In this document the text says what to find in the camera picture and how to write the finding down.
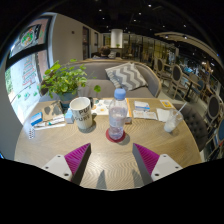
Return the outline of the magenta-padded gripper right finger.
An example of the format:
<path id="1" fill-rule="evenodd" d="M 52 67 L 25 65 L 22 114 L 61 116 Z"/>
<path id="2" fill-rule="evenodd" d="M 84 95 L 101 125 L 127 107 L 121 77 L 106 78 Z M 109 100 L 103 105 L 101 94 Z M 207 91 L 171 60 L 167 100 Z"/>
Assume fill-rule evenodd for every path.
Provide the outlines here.
<path id="1" fill-rule="evenodd" d="M 145 185 L 182 169 L 169 155 L 158 155 L 136 143 L 133 144 L 132 153 Z"/>

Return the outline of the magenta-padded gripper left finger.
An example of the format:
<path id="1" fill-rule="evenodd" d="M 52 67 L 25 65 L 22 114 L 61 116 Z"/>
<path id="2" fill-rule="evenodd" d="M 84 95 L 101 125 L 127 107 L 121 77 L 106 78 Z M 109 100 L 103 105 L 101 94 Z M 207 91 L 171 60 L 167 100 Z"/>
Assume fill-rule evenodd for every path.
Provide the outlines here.
<path id="1" fill-rule="evenodd" d="M 66 155 L 56 155 L 42 169 L 79 185 L 90 155 L 91 144 L 87 143 Z"/>

